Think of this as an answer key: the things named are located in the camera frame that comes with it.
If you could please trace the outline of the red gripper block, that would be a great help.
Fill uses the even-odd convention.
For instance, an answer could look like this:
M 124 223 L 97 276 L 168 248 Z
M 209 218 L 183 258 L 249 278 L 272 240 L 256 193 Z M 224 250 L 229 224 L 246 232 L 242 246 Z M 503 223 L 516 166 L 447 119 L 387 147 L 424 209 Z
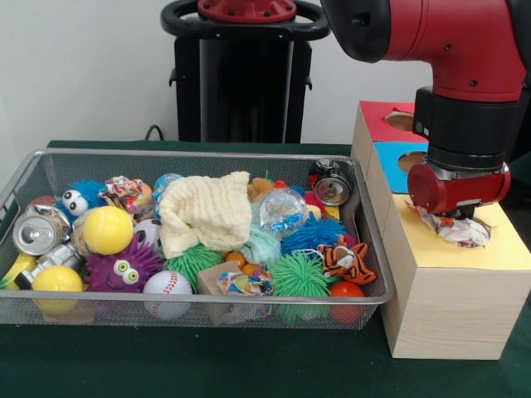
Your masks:
M 441 218 L 473 219 L 475 208 L 496 203 L 509 191 L 511 175 L 498 172 L 457 172 L 433 163 L 414 165 L 407 174 L 412 202 Z

